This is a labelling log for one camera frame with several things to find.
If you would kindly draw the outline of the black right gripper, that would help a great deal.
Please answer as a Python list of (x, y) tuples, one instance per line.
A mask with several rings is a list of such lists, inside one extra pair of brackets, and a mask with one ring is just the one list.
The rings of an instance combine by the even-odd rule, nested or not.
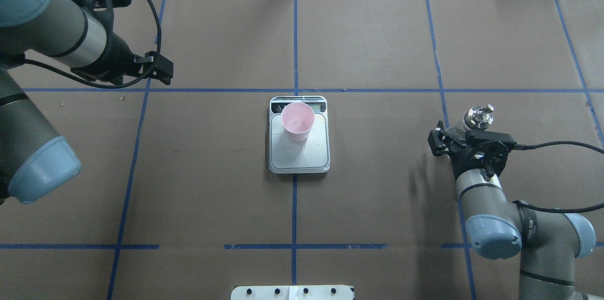
[(439, 121), (429, 132), (428, 144), (434, 157), (445, 155), (448, 148), (455, 180), (473, 169), (486, 171), (488, 177), (501, 175), (508, 158), (508, 148), (505, 145), (494, 141), (481, 142), (474, 147), (465, 142), (453, 141), (449, 141), (447, 145), (445, 130), (444, 122)]

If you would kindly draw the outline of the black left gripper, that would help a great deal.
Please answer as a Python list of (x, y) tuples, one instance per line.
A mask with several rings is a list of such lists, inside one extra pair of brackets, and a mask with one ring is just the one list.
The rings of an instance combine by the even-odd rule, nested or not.
[(107, 44), (97, 60), (97, 80), (104, 83), (123, 84), (123, 76), (144, 78), (151, 64), (155, 64), (152, 79), (172, 79), (174, 64), (157, 51), (145, 56), (134, 54), (125, 40), (114, 32), (108, 33)]

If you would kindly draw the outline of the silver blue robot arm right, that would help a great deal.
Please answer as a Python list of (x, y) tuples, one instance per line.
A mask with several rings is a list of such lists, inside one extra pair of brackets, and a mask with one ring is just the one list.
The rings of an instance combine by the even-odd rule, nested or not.
[(585, 209), (548, 209), (509, 202), (500, 182), (509, 152), (536, 145), (516, 143), (507, 133), (470, 129), (464, 133), (439, 121), (428, 143), (436, 157), (447, 155), (456, 199), (475, 253), (486, 259), (520, 256), (520, 300), (597, 300), (575, 287), (575, 260), (591, 255), (596, 233)]

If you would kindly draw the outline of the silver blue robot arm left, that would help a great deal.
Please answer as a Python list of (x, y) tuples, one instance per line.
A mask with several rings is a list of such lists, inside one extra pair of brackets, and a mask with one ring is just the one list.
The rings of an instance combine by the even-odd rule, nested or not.
[(74, 178), (80, 158), (45, 117), (17, 74), (45, 70), (97, 90), (145, 79), (170, 85), (158, 9), (155, 48), (134, 53), (114, 28), (115, 10), (132, 0), (1, 0), (1, 201), (31, 204)]

